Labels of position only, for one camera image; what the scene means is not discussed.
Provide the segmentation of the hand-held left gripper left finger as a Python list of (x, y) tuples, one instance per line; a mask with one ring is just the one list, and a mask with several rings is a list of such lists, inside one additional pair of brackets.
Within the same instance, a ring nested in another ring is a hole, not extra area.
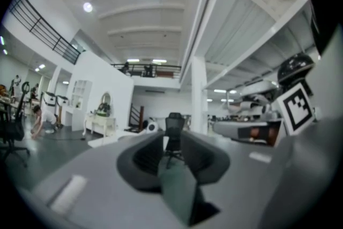
[(161, 193), (158, 177), (163, 157), (163, 133), (144, 135), (137, 144), (125, 149), (117, 158), (117, 170), (133, 189), (145, 193)]

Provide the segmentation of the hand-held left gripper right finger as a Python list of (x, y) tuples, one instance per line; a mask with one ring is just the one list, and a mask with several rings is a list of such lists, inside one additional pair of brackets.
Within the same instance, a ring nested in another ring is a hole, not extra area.
[(230, 167), (230, 158), (225, 151), (191, 132), (181, 133), (181, 152), (199, 185), (218, 182)]

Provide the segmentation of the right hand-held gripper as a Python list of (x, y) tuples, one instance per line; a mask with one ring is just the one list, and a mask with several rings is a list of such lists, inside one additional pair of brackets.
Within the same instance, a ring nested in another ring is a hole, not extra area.
[[(245, 87), (241, 96), (252, 96), (238, 107), (228, 105), (228, 121), (213, 123), (213, 131), (240, 142), (278, 146), (287, 136), (295, 136), (308, 127), (315, 114), (304, 85), (298, 82), (288, 91), (277, 95), (278, 85), (262, 81)], [(268, 100), (267, 92), (277, 95)]]

